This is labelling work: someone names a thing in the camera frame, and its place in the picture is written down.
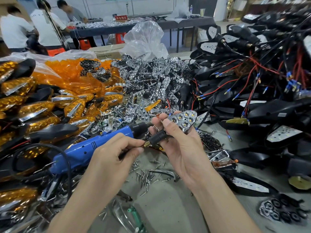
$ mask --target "hand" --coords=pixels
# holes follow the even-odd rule
[[[77,188],[86,188],[90,198],[98,204],[108,203],[121,189],[137,156],[144,151],[143,144],[143,140],[116,134],[94,151]],[[123,160],[119,160],[119,154],[126,149],[129,151]]]
[[[168,141],[160,141],[160,145],[164,148],[175,171],[187,187],[195,193],[204,184],[206,178],[209,178],[209,173],[215,170],[204,152],[200,136],[195,128],[191,126],[186,135],[167,117],[167,114],[162,113],[159,118],[152,119],[153,125],[159,130],[164,127],[165,131],[174,137],[169,138]],[[156,133],[153,127],[150,127],[149,131],[152,135]]]

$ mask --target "white t-shirt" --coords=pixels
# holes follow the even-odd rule
[[[57,15],[51,12],[50,15],[56,27],[59,27],[61,30],[66,28],[66,25]],[[45,12],[36,9],[31,13],[30,18],[39,32],[39,43],[42,46],[60,46],[62,44]]]
[[[1,17],[0,28],[3,41],[8,48],[25,48],[28,40],[26,34],[34,30],[25,19],[10,14]]]

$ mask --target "black hair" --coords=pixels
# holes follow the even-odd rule
[[[67,5],[68,5],[67,2],[64,0],[58,0],[57,1],[57,7],[58,8],[62,8],[63,6],[67,6]]]
[[[50,4],[46,0],[37,0],[37,6],[39,9],[44,9],[45,8],[44,4],[49,10],[51,9]]]
[[[21,13],[20,9],[15,6],[8,6],[6,10],[9,14]]]

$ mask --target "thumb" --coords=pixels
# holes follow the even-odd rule
[[[124,159],[122,160],[122,164],[128,166],[128,168],[130,169],[130,167],[132,166],[138,155],[140,155],[143,151],[144,151],[143,147],[135,147],[133,149],[130,149],[126,153]]]
[[[183,131],[177,126],[177,124],[173,123],[172,121],[165,119],[163,120],[163,126],[165,131],[173,136],[179,144],[187,144],[189,138]]]

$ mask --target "blue electric screwdriver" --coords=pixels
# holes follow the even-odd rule
[[[72,145],[69,149],[65,150],[65,153],[67,154],[69,159],[71,169],[86,166],[90,162],[94,150],[97,147],[105,144],[107,141],[110,140],[111,137],[115,136],[117,133],[123,133],[125,136],[137,138],[143,133],[146,133],[148,131],[148,127],[150,127],[151,125],[151,122],[130,124],[112,133],[103,136],[99,135],[78,144]],[[51,168],[49,169],[51,173],[61,174],[68,171],[66,161],[61,154],[54,156],[53,162],[54,161],[56,162],[53,163]]]

